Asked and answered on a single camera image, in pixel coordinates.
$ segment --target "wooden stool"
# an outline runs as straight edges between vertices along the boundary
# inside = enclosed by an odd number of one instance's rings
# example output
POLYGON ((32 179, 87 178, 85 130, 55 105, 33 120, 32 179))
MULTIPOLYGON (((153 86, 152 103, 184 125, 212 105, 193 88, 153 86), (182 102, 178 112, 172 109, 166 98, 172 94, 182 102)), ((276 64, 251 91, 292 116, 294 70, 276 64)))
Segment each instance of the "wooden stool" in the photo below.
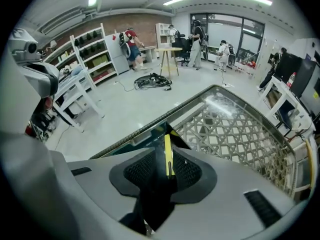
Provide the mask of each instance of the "wooden stool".
POLYGON ((175 51, 181 51, 182 48, 176 48, 176 47, 168 47, 168 48, 159 48, 159 49, 155 49, 156 52, 163 52, 162 55, 162 62, 161 62, 161 71, 160 71, 160 76, 162 74, 162 70, 168 70, 169 72, 169 79, 171 78, 171 74, 170 74, 170 70, 176 70, 178 76, 179 76, 179 71, 178 71, 178 64, 177 64, 177 60, 176 60, 176 55, 175 55, 175 51), (174 64, 175 65, 171 65, 169 63, 169 55, 168 52, 172 52, 173 53, 173 59, 174 59, 174 64))

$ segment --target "black mesh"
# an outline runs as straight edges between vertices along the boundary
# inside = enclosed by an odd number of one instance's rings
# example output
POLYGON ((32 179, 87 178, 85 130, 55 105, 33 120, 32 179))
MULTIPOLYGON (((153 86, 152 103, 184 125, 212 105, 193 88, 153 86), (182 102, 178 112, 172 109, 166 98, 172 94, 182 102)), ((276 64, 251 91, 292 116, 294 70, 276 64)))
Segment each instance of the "black mesh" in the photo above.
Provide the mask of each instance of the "black mesh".
POLYGON ((194 185, 202 175, 201 168, 177 152, 173 152, 173 170, 176 175, 178 191, 194 185))
POLYGON ((150 153, 133 164, 127 166, 124 177, 137 187, 144 188, 148 185, 155 168, 155 155, 150 153))

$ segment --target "gray floor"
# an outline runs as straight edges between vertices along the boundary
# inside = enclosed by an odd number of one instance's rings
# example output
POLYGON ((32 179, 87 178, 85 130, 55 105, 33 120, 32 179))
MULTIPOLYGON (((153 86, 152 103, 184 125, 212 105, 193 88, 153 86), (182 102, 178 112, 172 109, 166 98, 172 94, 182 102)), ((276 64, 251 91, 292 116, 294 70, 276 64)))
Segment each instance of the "gray floor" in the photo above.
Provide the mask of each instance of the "gray floor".
MULTIPOLYGON (((126 92, 116 81, 121 82, 127 90, 134 87, 135 79, 150 72, 160 73, 159 62, 146 64, 153 70, 128 71, 120 76, 107 79, 98 85, 102 100, 98 106, 105 112, 100 118, 88 108, 76 120, 81 123, 84 132, 80 133, 63 121, 46 142, 50 150, 61 152, 66 161, 86 160, 125 136, 131 134, 147 123, 153 121, 193 95, 210 85, 222 84, 222 72, 213 70, 213 63, 202 61, 201 69, 180 67, 179 76, 172 71, 172 90, 164 91, 162 87, 126 92)), ((224 82, 230 84, 229 90, 250 104, 259 98, 257 88, 246 74, 227 69, 223 73, 224 82)), ((268 110, 263 103, 257 108, 261 112, 268 110)))

